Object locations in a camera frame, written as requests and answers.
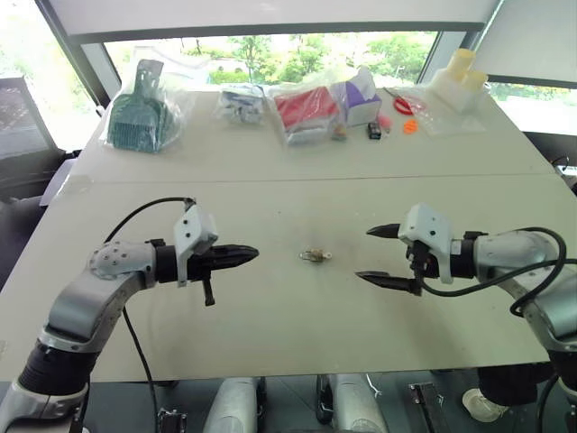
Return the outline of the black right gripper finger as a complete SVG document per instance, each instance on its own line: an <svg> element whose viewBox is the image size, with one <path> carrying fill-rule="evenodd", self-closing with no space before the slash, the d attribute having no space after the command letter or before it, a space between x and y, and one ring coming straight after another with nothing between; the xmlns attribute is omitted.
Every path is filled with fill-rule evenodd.
<svg viewBox="0 0 577 433"><path fill-rule="evenodd" d="M398 239L400 224L386 224L370 228L366 234L379 238Z"/></svg>
<svg viewBox="0 0 577 433"><path fill-rule="evenodd" d="M388 272L360 271L355 273L361 279L380 288L415 293L415 280L391 276Z"/></svg>

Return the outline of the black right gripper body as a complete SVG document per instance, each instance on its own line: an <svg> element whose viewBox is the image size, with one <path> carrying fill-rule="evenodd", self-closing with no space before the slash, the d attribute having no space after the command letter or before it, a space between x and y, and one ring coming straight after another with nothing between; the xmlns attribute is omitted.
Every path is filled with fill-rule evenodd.
<svg viewBox="0 0 577 433"><path fill-rule="evenodd" d="M409 245L406 251L409 268L414 273L414 278L409 280L408 292L415 296L421 296L422 291L440 296L441 291L435 290L425 283L425 278L439 278L439 266L437 259L430 253L430 248L420 241Z"/></svg>

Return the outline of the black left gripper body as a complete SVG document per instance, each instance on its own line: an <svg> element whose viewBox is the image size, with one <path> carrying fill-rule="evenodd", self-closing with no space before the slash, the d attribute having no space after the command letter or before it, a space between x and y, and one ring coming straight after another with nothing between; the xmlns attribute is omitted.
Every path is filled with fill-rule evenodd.
<svg viewBox="0 0 577 433"><path fill-rule="evenodd" d="M191 255L187 261L187 281L202 283L206 307L215 305L211 274L223 267L225 253L223 245L214 246L202 255Z"/></svg>

